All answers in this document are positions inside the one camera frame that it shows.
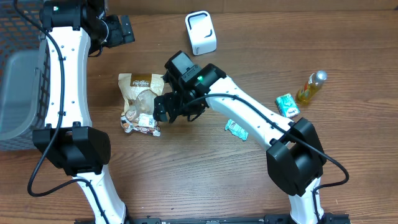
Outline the brown snack bag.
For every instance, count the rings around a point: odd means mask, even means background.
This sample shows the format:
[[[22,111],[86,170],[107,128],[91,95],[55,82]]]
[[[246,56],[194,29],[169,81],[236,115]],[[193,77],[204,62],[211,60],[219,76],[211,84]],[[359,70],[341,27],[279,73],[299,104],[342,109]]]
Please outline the brown snack bag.
[[[125,133],[139,132],[159,137],[160,127],[153,117],[154,100],[164,90],[162,75],[120,73],[118,86],[124,99],[121,126]]]

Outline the teal wet wipes pack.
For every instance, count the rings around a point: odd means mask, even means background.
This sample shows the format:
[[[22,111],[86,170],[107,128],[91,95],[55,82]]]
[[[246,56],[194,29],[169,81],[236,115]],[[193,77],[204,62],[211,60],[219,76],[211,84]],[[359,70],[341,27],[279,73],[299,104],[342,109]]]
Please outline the teal wet wipes pack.
[[[248,132],[244,130],[240,125],[238,125],[232,119],[229,119],[224,128],[226,131],[229,131],[232,135],[240,138],[242,141],[246,141],[248,139]]]

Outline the small teal tissue pack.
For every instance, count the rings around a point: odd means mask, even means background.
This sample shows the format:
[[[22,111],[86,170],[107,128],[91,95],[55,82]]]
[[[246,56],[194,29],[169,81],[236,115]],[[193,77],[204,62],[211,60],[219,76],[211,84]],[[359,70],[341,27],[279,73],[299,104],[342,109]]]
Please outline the small teal tissue pack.
[[[300,110],[290,93],[278,96],[275,99],[275,103],[279,109],[279,113],[286,118],[293,118],[300,114]]]

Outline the yellow liquid bottle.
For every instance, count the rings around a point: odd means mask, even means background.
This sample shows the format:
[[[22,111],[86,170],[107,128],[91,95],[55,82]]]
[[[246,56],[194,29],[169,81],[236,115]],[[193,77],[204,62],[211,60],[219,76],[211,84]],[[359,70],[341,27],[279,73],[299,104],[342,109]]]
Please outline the yellow liquid bottle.
[[[319,70],[317,72],[312,73],[308,78],[308,81],[296,93],[295,96],[296,103],[300,105],[309,104],[309,102],[315,96],[315,94],[322,88],[327,78],[328,74],[324,70]]]

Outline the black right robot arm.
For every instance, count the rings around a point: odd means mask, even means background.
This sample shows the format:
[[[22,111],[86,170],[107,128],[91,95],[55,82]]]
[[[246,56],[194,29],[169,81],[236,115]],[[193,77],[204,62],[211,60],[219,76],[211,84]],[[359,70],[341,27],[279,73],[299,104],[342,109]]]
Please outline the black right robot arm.
[[[168,65],[163,79],[172,92],[155,99],[154,118],[173,122],[199,116],[205,108],[232,119],[266,150],[272,181],[289,196],[294,223],[321,223],[324,210],[317,187],[323,174],[322,145],[312,123],[297,122],[267,109],[213,64]]]

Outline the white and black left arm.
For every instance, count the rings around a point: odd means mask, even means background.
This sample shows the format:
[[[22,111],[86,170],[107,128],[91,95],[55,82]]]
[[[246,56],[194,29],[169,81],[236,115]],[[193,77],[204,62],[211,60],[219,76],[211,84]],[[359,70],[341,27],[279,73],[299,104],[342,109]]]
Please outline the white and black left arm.
[[[93,127],[86,89],[88,59],[134,41],[129,18],[109,15],[104,0],[45,1],[40,22],[49,48],[50,98],[44,128],[32,134],[34,146],[80,186],[95,223],[131,223],[109,173],[109,136]]]

